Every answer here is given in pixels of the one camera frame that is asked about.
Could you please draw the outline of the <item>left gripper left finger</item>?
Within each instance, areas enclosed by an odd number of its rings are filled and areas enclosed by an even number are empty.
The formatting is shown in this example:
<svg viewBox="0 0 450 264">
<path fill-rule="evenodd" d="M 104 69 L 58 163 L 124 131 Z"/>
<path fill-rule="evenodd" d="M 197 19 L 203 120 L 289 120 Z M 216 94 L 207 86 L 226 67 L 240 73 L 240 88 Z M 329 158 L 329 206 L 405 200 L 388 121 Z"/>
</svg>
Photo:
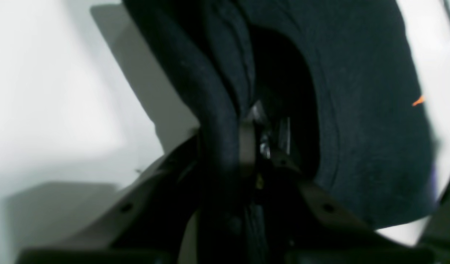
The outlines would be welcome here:
<svg viewBox="0 0 450 264">
<path fill-rule="evenodd" d="M 94 223 L 62 242 L 22 251 L 16 263 L 223 263 L 232 250 L 206 235 L 199 219 L 203 175 L 195 135 Z"/>
</svg>

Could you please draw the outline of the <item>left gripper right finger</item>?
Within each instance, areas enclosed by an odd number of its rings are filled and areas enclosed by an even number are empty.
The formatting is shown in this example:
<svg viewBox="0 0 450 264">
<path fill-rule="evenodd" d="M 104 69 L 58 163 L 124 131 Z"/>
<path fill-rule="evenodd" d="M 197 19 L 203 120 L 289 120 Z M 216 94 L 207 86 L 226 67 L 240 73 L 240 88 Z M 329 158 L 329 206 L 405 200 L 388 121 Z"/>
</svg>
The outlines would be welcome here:
<svg viewBox="0 0 450 264">
<path fill-rule="evenodd" d="M 432 264 L 426 248 L 407 247 L 367 226 L 304 175 L 279 149 L 259 159 L 271 264 Z"/>
</svg>

